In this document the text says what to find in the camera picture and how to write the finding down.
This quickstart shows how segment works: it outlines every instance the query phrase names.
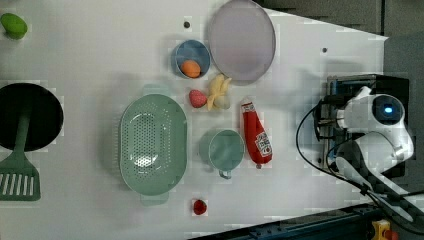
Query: colander handle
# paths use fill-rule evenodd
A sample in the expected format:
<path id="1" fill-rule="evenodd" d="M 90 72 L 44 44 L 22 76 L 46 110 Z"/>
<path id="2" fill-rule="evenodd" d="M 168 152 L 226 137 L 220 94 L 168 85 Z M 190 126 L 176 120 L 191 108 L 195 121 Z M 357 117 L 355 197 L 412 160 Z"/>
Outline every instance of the colander handle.
<path id="1" fill-rule="evenodd" d="M 222 178 L 225 178 L 225 179 L 231 179 L 231 171 L 221 171 L 221 170 L 219 170 L 219 176 L 221 176 Z"/>
<path id="2" fill-rule="evenodd" d="M 144 206 L 154 206 L 166 203 L 169 198 L 169 192 L 156 196 L 140 195 L 141 204 Z"/>
<path id="3" fill-rule="evenodd" d="M 167 97 L 170 96 L 169 88 L 165 85 L 160 84 L 146 84 L 143 87 L 143 96 L 149 95 L 149 94 L 162 94 Z"/>

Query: green colander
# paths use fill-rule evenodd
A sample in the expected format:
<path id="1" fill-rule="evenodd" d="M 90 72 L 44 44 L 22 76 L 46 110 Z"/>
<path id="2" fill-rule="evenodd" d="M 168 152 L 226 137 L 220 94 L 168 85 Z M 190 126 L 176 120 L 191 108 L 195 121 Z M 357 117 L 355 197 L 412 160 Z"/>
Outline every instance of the green colander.
<path id="1" fill-rule="evenodd" d="M 127 108 L 120 131 L 120 168 L 125 183 L 141 194 L 143 205 L 165 203 L 187 165 L 184 111 L 168 96 L 150 93 Z"/>

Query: blue bowl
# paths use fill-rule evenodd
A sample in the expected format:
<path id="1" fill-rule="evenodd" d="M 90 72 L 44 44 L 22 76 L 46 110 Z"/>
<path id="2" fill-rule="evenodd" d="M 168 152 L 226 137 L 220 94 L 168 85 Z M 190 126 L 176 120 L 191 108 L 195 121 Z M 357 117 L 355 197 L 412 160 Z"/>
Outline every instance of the blue bowl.
<path id="1" fill-rule="evenodd" d="M 194 60 L 199 64 L 200 76 L 197 78 L 203 77 L 208 72 L 211 65 L 211 57 L 208 49 L 203 43 L 196 40 L 187 40 L 181 43 L 175 51 L 177 73 L 185 78 L 191 78 L 181 71 L 181 65 L 187 60 Z"/>

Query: black frying pan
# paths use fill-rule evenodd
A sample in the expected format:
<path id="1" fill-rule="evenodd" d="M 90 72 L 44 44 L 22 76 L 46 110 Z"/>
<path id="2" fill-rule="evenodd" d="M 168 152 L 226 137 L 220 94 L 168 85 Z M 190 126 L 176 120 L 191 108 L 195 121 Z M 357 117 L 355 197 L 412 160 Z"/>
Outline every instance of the black frying pan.
<path id="1" fill-rule="evenodd" d="M 60 133 L 63 110 L 59 100 L 47 89 L 30 83 L 11 84 L 0 89 L 0 145 L 13 150 L 21 109 L 32 104 L 25 151 L 49 145 Z"/>

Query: toy banana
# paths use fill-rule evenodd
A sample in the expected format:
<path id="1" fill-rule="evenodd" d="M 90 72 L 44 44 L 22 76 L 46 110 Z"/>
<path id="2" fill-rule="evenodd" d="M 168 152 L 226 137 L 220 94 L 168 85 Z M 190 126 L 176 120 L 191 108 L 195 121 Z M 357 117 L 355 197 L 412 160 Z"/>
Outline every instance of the toy banana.
<path id="1" fill-rule="evenodd" d="M 212 79 L 209 84 L 209 97 L 207 103 L 208 111 L 210 111 L 214 106 L 228 109 L 229 101 L 228 99 L 223 100 L 223 98 L 226 98 L 225 94 L 228 91 L 230 82 L 231 78 L 225 79 L 223 74 L 219 74 Z"/>

